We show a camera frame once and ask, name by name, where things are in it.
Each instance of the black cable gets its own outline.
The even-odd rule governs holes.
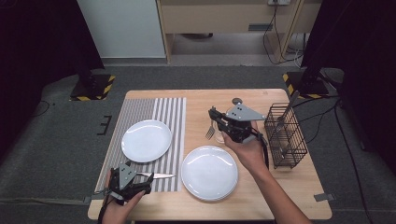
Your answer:
[[[317,127],[317,131],[315,132],[314,136],[313,136],[309,141],[306,141],[305,138],[304,138],[304,140],[305,140],[305,142],[306,142],[307,144],[309,144],[309,143],[311,143],[312,141],[314,141],[315,138],[318,136],[318,133],[319,133],[319,131],[320,131],[320,124],[321,124],[321,122],[322,122],[322,120],[323,120],[324,115],[327,114],[327,113],[329,113],[329,112],[331,112],[332,110],[334,110],[334,109],[337,107],[337,105],[338,105],[339,102],[340,102],[340,99],[338,99],[337,102],[335,102],[335,104],[334,104],[332,107],[330,107],[329,109],[327,109],[325,112],[322,112],[322,113],[313,115],[313,116],[311,116],[311,117],[309,117],[309,118],[306,118],[306,119],[299,120],[299,122],[301,123],[301,122],[303,122],[303,121],[312,119],[312,118],[314,118],[314,117],[316,117],[316,116],[320,116],[319,123],[318,123],[318,127]]]
[[[39,114],[32,115],[32,117],[34,117],[34,118],[45,114],[50,109],[50,103],[48,103],[47,101],[40,101],[40,103],[46,103],[47,104],[47,108],[43,112],[41,112]]]
[[[343,127],[341,126],[340,120],[339,120],[339,118],[338,118],[337,107],[334,108],[334,115],[335,115],[335,119],[337,120],[338,127],[340,128],[341,135],[343,135],[344,142],[345,142],[345,144],[346,144],[346,148],[347,148],[347,151],[348,151],[348,153],[349,153],[349,157],[350,157],[350,159],[351,159],[351,161],[352,161],[353,169],[354,169],[354,171],[355,171],[355,176],[356,176],[356,179],[357,179],[357,181],[358,181],[359,193],[360,193],[360,195],[361,195],[361,202],[362,202],[362,204],[363,204],[364,212],[365,212],[367,218],[369,219],[369,222],[370,222],[371,224],[373,224],[374,222],[373,222],[373,220],[372,220],[372,218],[371,218],[371,216],[370,216],[370,213],[369,213],[369,211],[368,211],[368,209],[367,209],[366,200],[365,200],[364,195],[363,195],[363,189],[362,189],[362,187],[361,187],[361,179],[360,179],[360,177],[359,177],[358,169],[357,169],[357,167],[356,167],[356,162],[355,162],[355,159],[353,158],[352,151],[351,151],[351,149],[350,149],[350,147],[349,147],[349,144],[348,144],[348,142],[347,142],[347,138],[346,138],[346,136],[345,136],[344,129],[343,129]]]
[[[293,58],[293,59],[286,59],[285,57],[283,57],[283,54],[282,54],[282,47],[281,47],[281,44],[280,44],[279,32],[277,31],[277,28],[276,28],[276,12],[277,12],[278,2],[277,2],[277,1],[274,1],[274,2],[275,2],[275,4],[274,4],[274,15],[273,15],[273,17],[272,17],[272,19],[271,19],[271,21],[270,21],[270,24],[268,25],[267,29],[266,29],[265,32],[264,32],[264,36],[263,36],[263,46],[264,46],[265,52],[267,53],[267,57],[268,57],[270,63],[272,63],[272,64],[282,64],[282,63],[292,62],[292,61],[295,61],[296,59],[299,59],[299,58],[303,57],[304,54],[301,54],[301,55],[299,55],[298,57],[295,57],[295,58]],[[267,47],[265,47],[265,36],[266,36],[267,32],[269,31],[269,28],[271,27],[272,24],[274,24],[274,27],[275,27],[276,37],[277,37],[277,41],[278,41],[278,44],[279,44],[280,56],[282,57],[282,59],[285,60],[285,61],[283,61],[283,62],[281,62],[281,63],[274,63],[274,62],[271,60],[271,57],[270,57],[270,55],[269,55],[269,53],[268,53]]]
[[[298,104],[298,105],[302,105],[302,104],[311,102],[311,101],[313,101],[313,100],[317,100],[317,99],[310,99],[310,100],[304,101],[304,102],[302,102],[302,103],[300,103],[300,104]],[[299,122],[303,122],[303,121],[305,121],[305,120],[312,119],[312,118],[314,118],[314,117],[316,117],[316,116],[321,116],[321,117],[320,117],[320,120],[319,120],[319,123],[318,123],[317,132],[315,133],[314,137],[313,137],[311,140],[309,140],[308,142],[306,142],[306,143],[308,144],[308,143],[310,143],[312,140],[314,140],[314,139],[318,136],[319,127],[320,127],[320,123],[321,123],[321,121],[322,121],[323,116],[324,116],[325,114],[329,113],[329,112],[332,111],[332,110],[334,111],[334,115],[335,115],[335,119],[336,119],[336,121],[337,121],[338,128],[340,129],[341,135],[343,135],[343,139],[344,139],[344,142],[345,142],[345,144],[346,144],[346,148],[347,148],[349,157],[350,157],[350,159],[351,159],[351,161],[352,161],[352,166],[353,166],[353,169],[354,169],[354,172],[355,172],[355,176],[356,176],[356,179],[357,179],[357,182],[358,182],[359,193],[360,193],[360,196],[361,196],[361,202],[362,202],[362,205],[363,205],[363,208],[364,208],[364,212],[365,212],[365,214],[366,214],[366,216],[367,216],[369,222],[370,222],[371,224],[373,224],[374,222],[373,222],[373,220],[372,220],[372,218],[371,218],[371,216],[370,216],[370,213],[369,213],[369,211],[368,211],[368,209],[367,209],[367,203],[366,203],[366,200],[365,200],[365,198],[364,198],[363,189],[362,189],[362,187],[361,187],[361,179],[360,179],[360,177],[359,177],[359,173],[358,173],[358,169],[357,169],[357,166],[356,166],[356,162],[355,162],[355,159],[354,159],[354,157],[353,157],[353,155],[352,155],[352,151],[351,151],[351,149],[350,149],[350,146],[349,146],[349,144],[348,144],[348,142],[347,142],[347,138],[346,138],[346,136],[345,136],[344,129],[343,129],[343,127],[341,126],[341,122],[340,122],[340,120],[339,120],[339,118],[338,118],[337,106],[339,105],[340,102],[341,102],[341,99],[338,99],[338,100],[336,101],[336,103],[334,104],[334,106],[332,106],[330,109],[327,109],[325,112],[316,114],[316,115],[311,116],[311,117],[306,118],[306,119],[302,119],[302,120],[300,120]]]

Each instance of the white cabinet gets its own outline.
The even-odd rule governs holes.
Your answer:
[[[78,0],[102,58],[165,58],[156,0]]]

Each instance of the wire basket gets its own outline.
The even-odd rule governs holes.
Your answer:
[[[275,169],[278,166],[295,167],[308,152],[297,118],[292,110],[279,124],[277,118],[282,116],[288,104],[272,104],[264,122],[268,143]]]

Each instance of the fork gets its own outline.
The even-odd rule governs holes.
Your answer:
[[[209,130],[207,130],[207,133],[206,133],[206,138],[207,138],[207,139],[212,138],[212,136],[213,136],[213,134],[215,133],[215,131],[216,131],[216,130],[215,130],[215,128],[213,127],[213,120],[211,120]]]

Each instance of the human hand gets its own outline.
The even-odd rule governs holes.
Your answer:
[[[256,121],[251,121],[251,125],[252,128],[258,130]],[[244,165],[251,174],[255,175],[257,172],[267,170],[262,151],[262,143],[260,140],[254,138],[249,142],[242,144],[233,141],[233,139],[231,139],[231,137],[225,132],[222,132],[221,134],[224,138],[224,145],[235,152],[242,165]]]
[[[106,188],[108,187],[110,176],[111,173],[109,171],[107,173]],[[139,203],[143,195],[145,195],[145,191],[140,191],[124,206],[117,204],[116,200],[111,195],[109,195],[108,196],[109,204],[107,206],[105,214],[103,215],[102,223],[124,224],[128,215],[131,213],[131,211],[134,209],[137,203]]]

